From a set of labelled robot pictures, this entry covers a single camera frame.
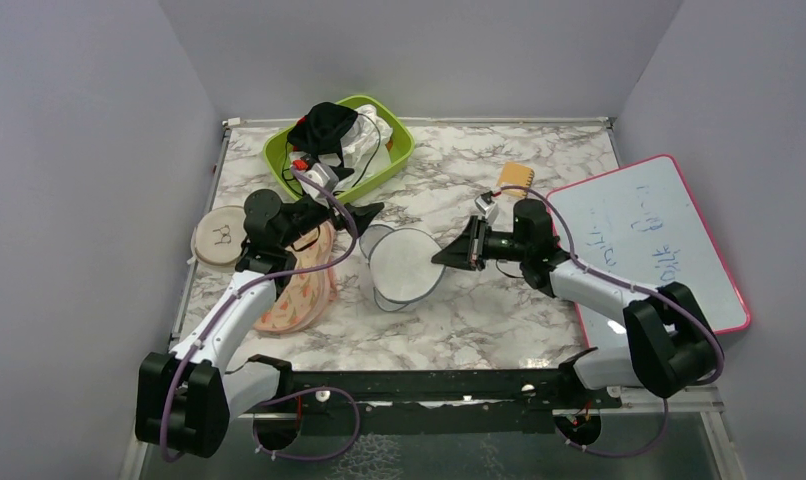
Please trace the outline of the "white mesh laundry bag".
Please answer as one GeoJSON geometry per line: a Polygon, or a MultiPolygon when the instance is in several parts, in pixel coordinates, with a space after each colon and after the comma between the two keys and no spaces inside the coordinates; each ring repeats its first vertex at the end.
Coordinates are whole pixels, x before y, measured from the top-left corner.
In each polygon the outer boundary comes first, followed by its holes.
{"type": "Polygon", "coordinates": [[[446,271],[432,262],[439,243],[416,228],[371,225],[359,248],[367,261],[372,300],[383,312],[413,309],[436,290],[446,271]]]}

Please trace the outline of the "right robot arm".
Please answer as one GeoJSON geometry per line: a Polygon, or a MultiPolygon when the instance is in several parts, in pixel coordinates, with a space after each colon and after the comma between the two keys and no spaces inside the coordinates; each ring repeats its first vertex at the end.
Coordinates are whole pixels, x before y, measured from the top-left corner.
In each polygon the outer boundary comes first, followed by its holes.
{"type": "Polygon", "coordinates": [[[432,263],[476,271],[489,261],[517,263],[523,280],[551,298],[574,302],[626,330],[624,347],[591,347],[560,365],[558,398],[579,407],[596,390],[639,387],[659,398],[722,371],[724,354],[691,290],[672,282],[654,287],[598,273],[562,249],[553,219],[540,201],[513,208],[512,229],[493,229],[483,216],[470,217],[462,233],[432,256],[432,263]]]}

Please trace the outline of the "round beige laundry bag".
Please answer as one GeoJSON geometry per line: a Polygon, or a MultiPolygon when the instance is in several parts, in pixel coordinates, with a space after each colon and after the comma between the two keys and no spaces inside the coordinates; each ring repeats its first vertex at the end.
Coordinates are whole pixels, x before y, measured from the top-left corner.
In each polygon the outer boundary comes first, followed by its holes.
{"type": "Polygon", "coordinates": [[[233,271],[246,239],[245,218],[239,205],[215,208],[204,215],[190,240],[190,261],[212,271],[233,271]]]}

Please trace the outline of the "pink framed whiteboard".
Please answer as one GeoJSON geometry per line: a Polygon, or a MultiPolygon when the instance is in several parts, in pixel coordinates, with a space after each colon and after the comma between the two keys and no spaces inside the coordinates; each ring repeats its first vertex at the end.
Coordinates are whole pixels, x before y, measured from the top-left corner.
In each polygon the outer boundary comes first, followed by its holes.
{"type": "Polygon", "coordinates": [[[751,313],[676,160],[659,155],[547,196],[566,220],[554,225],[579,258],[645,284],[677,281],[696,297],[716,334],[749,326],[751,313]]]}

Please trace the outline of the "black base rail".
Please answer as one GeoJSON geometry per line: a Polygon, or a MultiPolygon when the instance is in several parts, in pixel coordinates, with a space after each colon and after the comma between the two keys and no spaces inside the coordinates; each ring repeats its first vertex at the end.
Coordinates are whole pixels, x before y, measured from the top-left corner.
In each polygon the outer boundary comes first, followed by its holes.
{"type": "Polygon", "coordinates": [[[277,405],[248,411],[263,431],[301,436],[549,434],[554,415],[618,409],[559,369],[297,371],[277,405]]]}

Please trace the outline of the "floral peach laundry bag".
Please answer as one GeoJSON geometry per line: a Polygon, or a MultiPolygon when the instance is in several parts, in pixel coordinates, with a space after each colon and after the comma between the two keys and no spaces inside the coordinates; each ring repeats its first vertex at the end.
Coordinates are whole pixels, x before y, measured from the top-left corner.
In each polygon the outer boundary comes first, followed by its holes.
{"type": "MultiPolygon", "coordinates": [[[[329,222],[301,237],[288,251],[297,269],[319,266],[332,259],[336,231],[329,222]]],[[[337,298],[332,268],[292,276],[274,306],[253,325],[262,334],[284,335],[307,328],[337,298]]]]}

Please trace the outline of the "green plastic basin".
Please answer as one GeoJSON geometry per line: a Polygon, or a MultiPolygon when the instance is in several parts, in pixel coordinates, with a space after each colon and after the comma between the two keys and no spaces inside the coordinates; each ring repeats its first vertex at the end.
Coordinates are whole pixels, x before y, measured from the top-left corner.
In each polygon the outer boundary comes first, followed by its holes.
{"type": "MultiPolygon", "coordinates": [[[[400,172],[414,151],[415,140],[397,116],[370,96],[353,95],[337,103],[358,113],[343,145],[344,166],[352,168],[354,173],[334,189],[336,197],[348,203],[378,189],[400,172]]],[[[285,190],[286,197],[298,199],[302,188],[288,167],[303,152],[287,140],[291,130],[287,127],[268,139],[261,158],[275,182],[285,190]]]]}

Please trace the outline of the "small orange notebook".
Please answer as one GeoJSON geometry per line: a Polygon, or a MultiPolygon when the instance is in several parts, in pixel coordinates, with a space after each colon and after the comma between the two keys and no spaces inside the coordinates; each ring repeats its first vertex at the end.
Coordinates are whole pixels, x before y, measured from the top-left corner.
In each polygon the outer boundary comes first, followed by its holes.
{"type": "Polygon", "coordinates": [[[517,198],[526,198],[534,181],[535,171],[516,162],[506,162],[497,180],[496,194],[506,193],[517,198]]]}

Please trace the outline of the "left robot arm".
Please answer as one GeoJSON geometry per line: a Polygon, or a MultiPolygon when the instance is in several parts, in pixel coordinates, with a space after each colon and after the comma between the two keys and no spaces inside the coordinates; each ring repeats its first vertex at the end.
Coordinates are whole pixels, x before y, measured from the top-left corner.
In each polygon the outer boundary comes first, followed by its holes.
{"type": "Polygon", "coordinates": [[[238,416],[257,405],[281,410],[295,398],[292,366],[285,360],[254,355],[233,372],[227,367],[291,281],[344,260],[300,268],[291,246],[324,224],[347,230],[357,241],[385,207],[382,202],[354,206],[328,192],[322,195],[321,202],[304,197],[286,203],[270,189],[251,193],[243,206],[246,236],[226,291],[184,340],[142,361],[135,436],[158,446],[164,461],[209,458],[238,416]]]}

